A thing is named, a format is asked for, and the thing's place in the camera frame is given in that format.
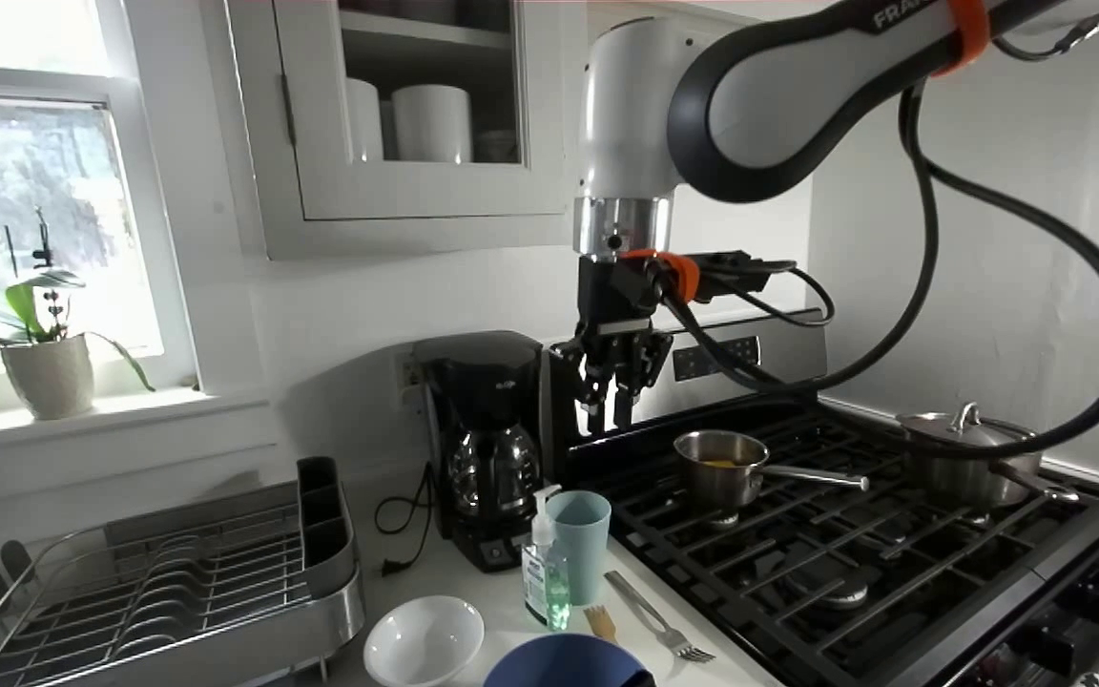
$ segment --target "dish rack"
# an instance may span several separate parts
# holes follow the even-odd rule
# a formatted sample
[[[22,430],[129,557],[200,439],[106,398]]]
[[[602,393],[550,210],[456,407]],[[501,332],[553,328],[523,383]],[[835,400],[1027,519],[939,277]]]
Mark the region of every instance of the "dish rack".
[[[298,480],[0,548],[0,687],[246,682],[361,630],[333,458]]]

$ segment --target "window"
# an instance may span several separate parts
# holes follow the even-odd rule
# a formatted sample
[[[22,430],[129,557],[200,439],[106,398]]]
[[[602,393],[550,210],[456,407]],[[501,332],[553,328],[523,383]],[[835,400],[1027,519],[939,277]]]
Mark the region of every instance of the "window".
[[[190,383],[190,337],[142,122],[118,0],[0,0],[0,337],[3,286],[48,249],[83,282],[72,328],[120,338],[175,387]],[[106,393],[137,388],[106,349],[95,369]]]

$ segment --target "glass cabinet door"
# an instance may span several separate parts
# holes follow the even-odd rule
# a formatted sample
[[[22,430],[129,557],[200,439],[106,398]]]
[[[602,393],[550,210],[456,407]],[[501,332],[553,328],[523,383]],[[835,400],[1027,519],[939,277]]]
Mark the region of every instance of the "glass cabinet door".
[[[275,0],[305,218],[569,205],[569,5]]]

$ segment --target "stainless steel pot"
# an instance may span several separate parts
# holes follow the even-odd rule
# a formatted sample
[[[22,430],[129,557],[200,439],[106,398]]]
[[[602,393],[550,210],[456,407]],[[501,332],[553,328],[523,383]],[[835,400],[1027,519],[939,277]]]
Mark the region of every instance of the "stainless steel pot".
[[[819,486],[844,486],[861,487],[861,472],[827,472],[827,471],[801,471],[801,466],[768,466],[772,448],[740,435],[740,430],[688,430],[672,443],[677,458],[690,461],[693,495],[713,508],[749,508],[756,492],[764,487],[764,478],[792,478],[792,480],[819,480]]]
[[[904,435],[924,435],[939,443],[962,443],[962,448],[1006,448],[1028,439],[1028,430],[1000,424],[980,417],[975,400],[962,406],[957,417],[948,412],[908,412],[895,417]],[[910,453],[917,480],[943,505],[955,508],[1013,508],[1028,492],[1042,492],[1046,499],[1078,499],[1073,487],[1053,487],[1037,478],[1042,453],[1013,453],[1000,461],[967,461],[967,458],[943,458],[943,448],[933,453]]]

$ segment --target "robotic arm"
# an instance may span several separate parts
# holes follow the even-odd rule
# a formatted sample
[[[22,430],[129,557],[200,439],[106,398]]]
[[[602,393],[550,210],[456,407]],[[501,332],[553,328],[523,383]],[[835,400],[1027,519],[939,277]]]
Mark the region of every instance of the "robotic arm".
[[[721,202],[789,190],[867,111],[962,62],[955,8],[838,0],[816,14],[732,29],[704,51],[660,20],[632,20],[590,45],[572,342],[586,435],[629,424],[629,406],[663,365],[668,337],[649,326],[654,270],[674,270],[688,302],[759,290],[774,270],[745,253],[654,258],[668,253],[674,185]],[[1060,25],[1056,51],[1067,51],[1099,29],[1099,0],[983,0],[983,33],[1028,25]]]

